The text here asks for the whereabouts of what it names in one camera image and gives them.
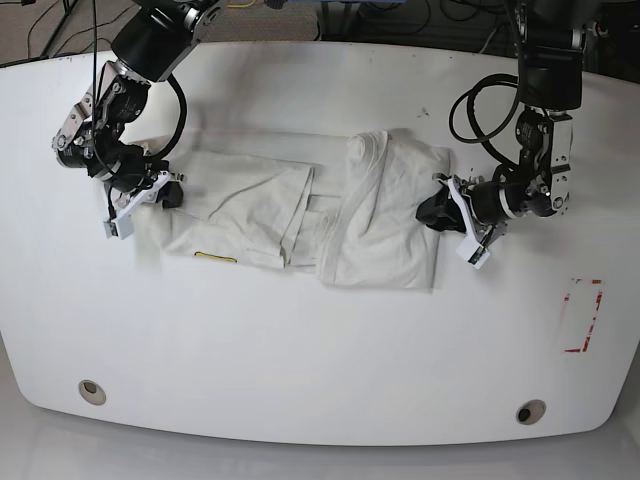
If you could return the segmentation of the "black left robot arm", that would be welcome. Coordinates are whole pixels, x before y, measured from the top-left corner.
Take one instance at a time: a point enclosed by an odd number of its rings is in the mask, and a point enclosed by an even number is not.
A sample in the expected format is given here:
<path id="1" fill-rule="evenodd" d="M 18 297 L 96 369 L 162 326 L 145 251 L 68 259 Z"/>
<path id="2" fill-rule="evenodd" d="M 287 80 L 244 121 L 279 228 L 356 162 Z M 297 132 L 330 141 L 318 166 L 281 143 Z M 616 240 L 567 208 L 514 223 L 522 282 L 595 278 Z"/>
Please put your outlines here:
<path id="1" fill-rule="evenodd" d="M 417 220 L 437 232 L 455 231 L 485 253 L 511 219 L 528 213 L 548 218 L 569 199 L 571 111 L 582 101 L 586 21 L 596 1 L 506 1 L 514 38 L 517 72 L 478 81 L 456 106 L 466 109 L 471 137 L 454 132 L 464 144 L 479 144 L 498 166 L 490 180 L 435 175 L 440 190 L 422 202 Z M 506 118 L 491 132 L 480 126 L 475 106 L 493 87 L 515 89 Z"/>

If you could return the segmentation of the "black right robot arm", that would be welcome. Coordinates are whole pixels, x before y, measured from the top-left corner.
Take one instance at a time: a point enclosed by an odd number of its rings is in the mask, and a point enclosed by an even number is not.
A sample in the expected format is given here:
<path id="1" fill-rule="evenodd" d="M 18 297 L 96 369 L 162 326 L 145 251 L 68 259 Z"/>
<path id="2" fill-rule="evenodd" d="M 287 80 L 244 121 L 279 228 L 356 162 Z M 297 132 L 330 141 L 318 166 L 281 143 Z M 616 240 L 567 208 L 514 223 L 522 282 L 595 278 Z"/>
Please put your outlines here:
<path id="1" fill-rule="evenodd" d="M 58 162 L 83 169 L 103 183 L 108 199 L 115 192 L 130 204 L 149 200 L 165 209 L 183 200 L 168 155 L 186 125 L 187 102 L 175 68 L 200 43 L 218 15 L 218 1 L 141 1 L 136 14 L 112 42 L 116 58 L 94 66 L 94 81 L 74 105 L 52 140 Z M 166 82 L 177 96 L 179 117 L 167 144 L 155 153 L 127 145 L 125 127 L 143 112 L 152 85 Z"/>

